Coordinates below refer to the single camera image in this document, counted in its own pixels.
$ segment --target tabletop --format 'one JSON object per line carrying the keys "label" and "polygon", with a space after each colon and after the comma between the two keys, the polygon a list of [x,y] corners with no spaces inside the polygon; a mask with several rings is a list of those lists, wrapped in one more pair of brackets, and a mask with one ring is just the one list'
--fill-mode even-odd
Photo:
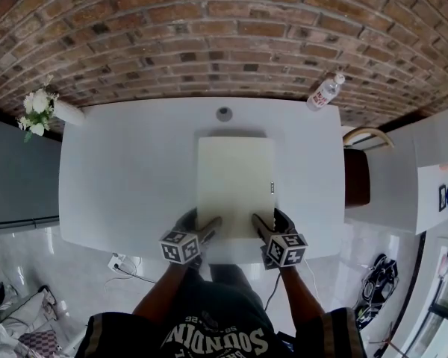
{"label": "tabletop", "polygon": [[[345,171],[337,107],[314,112],[301,101],[164,98],[85,113],[85,123],[67,124],[63,135],[59,207],[66,241],[162,258],[158,240],[196,206],[199,138],[253,136],[276,144],[276,205],[304,234],[305,257],[339,252]],[[259,262],[258,252],[229,261]]]}

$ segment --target pants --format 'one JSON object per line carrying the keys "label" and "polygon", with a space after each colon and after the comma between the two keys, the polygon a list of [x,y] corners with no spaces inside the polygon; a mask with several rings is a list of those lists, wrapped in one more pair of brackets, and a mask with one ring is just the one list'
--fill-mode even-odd
{"label": "pants", "polygon": [[[250,301],[260,308],[264,308],[259,295],[252,290],[251,284],[241,268],[234,264],[210,264],[211,277],[214,283],[233,286],[239,289]],[[195,269],[188,269],[183,279],[182,286],[193,285],[193,283],[203,280]]]}

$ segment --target brick wall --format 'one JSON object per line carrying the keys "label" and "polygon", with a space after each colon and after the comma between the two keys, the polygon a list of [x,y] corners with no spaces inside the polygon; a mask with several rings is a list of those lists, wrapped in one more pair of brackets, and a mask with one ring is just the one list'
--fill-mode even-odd
{"label": "brick wall", "polygon": [[301,99],[336,71],[346,125],[448,107],[448,0],[0,0],[0,111],[11,116],[47,73],[83,107]]}

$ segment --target picture frame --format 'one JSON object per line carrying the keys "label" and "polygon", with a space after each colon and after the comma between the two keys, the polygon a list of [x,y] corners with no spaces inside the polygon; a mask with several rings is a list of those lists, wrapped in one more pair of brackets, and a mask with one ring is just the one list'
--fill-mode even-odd
{"label": "picture frame", "polygon": [[447,208],[447,185],[442,184],[440,188],[438,189],[438,195],[439,195],[439,212],[443,211],[445,208]]}

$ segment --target white vase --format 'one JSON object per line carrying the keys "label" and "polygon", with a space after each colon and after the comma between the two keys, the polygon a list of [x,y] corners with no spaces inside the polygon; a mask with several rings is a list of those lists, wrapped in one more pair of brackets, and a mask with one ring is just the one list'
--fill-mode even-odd
{"label": "white vase", "polygon": [[71,123],[72,125],[81,126],[84,122],[84,113],[80,109],[60,99],[55,101],[55,111],[53,114],[62,121]]}

